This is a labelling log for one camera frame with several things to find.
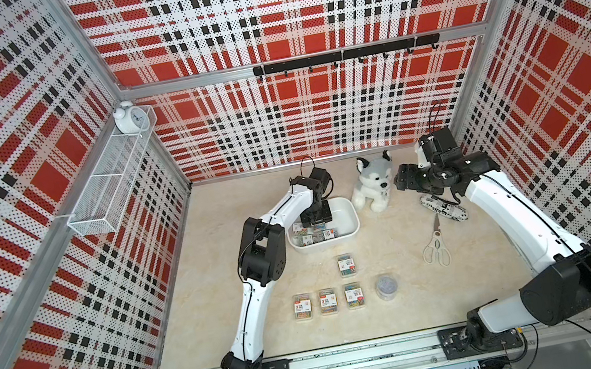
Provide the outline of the white plastic storage box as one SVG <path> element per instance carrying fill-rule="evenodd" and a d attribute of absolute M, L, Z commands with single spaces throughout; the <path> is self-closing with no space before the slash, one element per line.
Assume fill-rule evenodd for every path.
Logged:
<path fill-rule="evenodd" d="M 327 229 L 336 229 L 339 237 L 331 239 L 330 241 L 322 240 L 318 243 L 309 246 L 302 246 L 300 235 L 294 235 L 293 228 L 287 231 L 287 240 L 295 251 L 301 254 L 314 254 L 318 251 L 324 251 L 331 247 L 336 247 L 342 243 L 347 243 L 355 239 L 360 230 L 361 221 L 354 209 L 354 205 L 349 199 L 343 197 L 334 197 L 328 201 L 333 220 L 327 223 Z"/>

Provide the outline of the square paper clip box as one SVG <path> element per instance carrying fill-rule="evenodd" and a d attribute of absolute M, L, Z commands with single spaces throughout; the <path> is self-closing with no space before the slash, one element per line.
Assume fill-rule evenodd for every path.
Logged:
<path fill-rule="evenodd" d="M 361 308 L 364 308 L 364 306 L 366 305 L 366 301 L 364 296 L 364 290 L 361 287 L 360 283 L 356 282 L 346 284 L 346 286 L 344 286 L 343 289 L 348 309 L 360 310 Z"/>

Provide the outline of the round clear paper clip jar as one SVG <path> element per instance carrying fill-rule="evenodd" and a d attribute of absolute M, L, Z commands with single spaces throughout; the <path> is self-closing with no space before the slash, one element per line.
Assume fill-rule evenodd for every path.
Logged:
<path fill-rule="evenodd" d="M 375 282 L 375 291 L 382 300 L 390 302 L 398 293 L 398 281 L 391 275 L 378 276 Z"/>

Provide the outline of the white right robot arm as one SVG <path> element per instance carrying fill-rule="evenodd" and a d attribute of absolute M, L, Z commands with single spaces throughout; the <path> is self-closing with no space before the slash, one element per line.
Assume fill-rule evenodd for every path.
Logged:
<path fill-rule="evenodd" d="M 516 327 L 555 326 L 591 308 L 591 243 L 555 223 L 485 152 L 464 154 L 448 128 L 419 140 L 420 164 L 399 166 L 394 186 L 441 196 L 449 190 L 482 209 L 533 273 L 513 296 L 472 309 L 467 335 L 481 346 Z"/>

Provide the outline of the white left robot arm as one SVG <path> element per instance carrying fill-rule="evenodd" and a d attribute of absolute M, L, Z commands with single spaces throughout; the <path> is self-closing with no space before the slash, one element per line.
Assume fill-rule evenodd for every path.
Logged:
<path fill-rule="evenodd" d="M 221 369 L 262 369 L 264 329 L 273 287 L 287 264 L 287 230 L 296 221 L 331 222 L 331 174 L 313 167 L 289 181 L 287 194 L 261 218 L 246 219 L 237 256 L 243 299 L 234 343 Z"/>

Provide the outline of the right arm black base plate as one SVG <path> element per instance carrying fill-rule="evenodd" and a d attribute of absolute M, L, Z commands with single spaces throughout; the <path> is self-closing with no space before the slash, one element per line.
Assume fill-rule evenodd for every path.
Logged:
<path fill-rule="evenodd" d="M 448 360 L 520 349 L 525 346 L 525 342 L 517 331 L 491 333 L 470 324 L 439 330 L 438 339 Z"/>

